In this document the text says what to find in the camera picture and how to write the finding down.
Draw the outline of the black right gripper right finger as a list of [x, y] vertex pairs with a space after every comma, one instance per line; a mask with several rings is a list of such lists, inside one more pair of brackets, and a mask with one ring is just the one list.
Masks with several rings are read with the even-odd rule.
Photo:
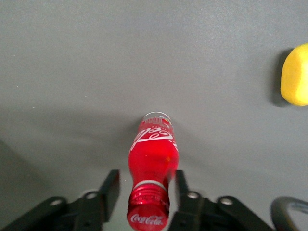
[[175, 175], [178, 209], [169, 231], [271, 231], [273, 228], [240, 200], [222, 196], [215, 202], [191, 191], [184, 171]]

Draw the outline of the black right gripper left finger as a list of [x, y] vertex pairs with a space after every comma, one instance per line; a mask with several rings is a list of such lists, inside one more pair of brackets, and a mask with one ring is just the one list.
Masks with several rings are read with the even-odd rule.
[[120, 171], [113, 169], [98, 190], [69, 203], [50, 197], [2, 228], [3, 231], [102, 231], [120, 194]]

